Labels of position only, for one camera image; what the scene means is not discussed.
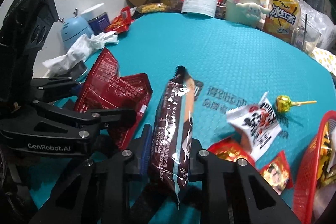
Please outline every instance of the glass cup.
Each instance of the glass cup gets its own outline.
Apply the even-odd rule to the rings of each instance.
[[[320,41],[321,33],[313,25],[307,22],[305,35],[305,22],[300,19],[299,26],[293,30],[292,45],[306,54],[311,54]]]

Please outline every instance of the red snack bag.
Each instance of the red snack bag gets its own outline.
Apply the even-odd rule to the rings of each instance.
[[[260,170],[260,174],[279,195],[286,187],[293,187],[291,170],[283,150]]]
[[[131,25],[131,11],[127,6],[120,11],[120,15],[115,17],[111,24],[105,28],[105,32],[116,31],[118,33],[126,32]]]
[[[147,74],[140,73],[137,75],[129,75],[125,77],[121,77],[120,79],[124,80],[127,83],[130,83],[132,86],[137,88],[139,92],[143,94],[140,102],[137,104],[136,111],[136,122],[131,128],[117,128],[117,129],[109,129],[108,133],[111,138],[115,141],[116,145],[120,150],[126,149],[129,142],[131,141],[134,132],[136,131],[145,110],[149,104],[149,101],[152,97],[152,87],[149,83],[149,79]]]
[[[105,101],[108,101],[111,103],[114,107],[127,107],[127,108],[133,108],[136,109],[137,104],[142,98],[142,94],[137,91],[134,87],[132,87],[130,84],[128,84],[125,81],[122,81],[121,79],[113,76],[110,80],[110,82],[106,83],[103,80],[100,80],[98,78],[93,78],[91,83],[88,83],[88,85],[83,85],[82,90],[86,90],[89,88],[92,90],[95,94],[97,94],[100,98],[102,98]],[[132,88],[132,91],[136,93],[131,93],[127,90],[127,87]],[[86,104],[87,98],[84,97],[84,94],[81,94],[81,96],[78,98],[75,104],[75,111],[78,111],[79,109],[83,108],[83,104]],[[89,108],[96,108],[92,105],[88,105]]]
[[[86,112],[89,108],[93,109],[114,109],[115,105],[100,97],[90,88],[85,88],[81,97],[81,103],[76,109],[77,112]]]
[[[81,89],[74,110],[114,109],[128,107],[137,112],[131,128],[108,129],[117,146],[125,149],[132,139],[152,96],[152,88],[145,73],[118,78],[119,64],[104,48]]]
[[[246,153],[243,148],[234,141],[231,137],[225,138],[217,143],[212,144],[208,151],[217,155],[217,157],[223,160],[236,161],[239,158],[246,159],[253,167],[255,162],[253,158]]]
[[[107,48],[103,48],[99,54],[86,81],[90,82],[92,77],[97,75],[104,78],[110,78],[115,75],[119,76],[119,63]]]
[[[143,97],[144,92],[138,91],[135,87],[116,77],[119,64],[106,48],[103,49],[97,61],[89,72],[83,88],[75,104],[75,111],[84,109],[84,92],[90,88],[104,100],[116,107],[129,107],[135,109]]]

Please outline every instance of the cinnamoroll plush toy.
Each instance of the cinnamoroll plush toy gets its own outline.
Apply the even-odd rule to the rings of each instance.
[[[261,13],[268,15],[270,12],[268,8],[264,8],[254,2],[237,3],[236,6],[251,21],[259,21]]]

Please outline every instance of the red plastic basket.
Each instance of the red plastic basket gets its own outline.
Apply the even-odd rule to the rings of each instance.
[[[305,151],[296,177],[293,211],[303,224],[311,223],[321,141],[323,129],[327,122],[329,122],[329,132],[331,132],[336,127],[335,111],[331,110],[324,114],[319,131]]]

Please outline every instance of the yellow snack bag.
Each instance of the yellow snack bag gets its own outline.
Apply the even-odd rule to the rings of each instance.
[[[301,16],[299,1],[269,0],[269,9],[263,31],[291,43],[293,30]]]
[[[329,122],[325,124],[323,130],[323,138],[321,142],[320,162],[317,171],[317,186],[318,188],[326,185],[326,178],[328,177],[327,167],[331,156],[330,132]]]

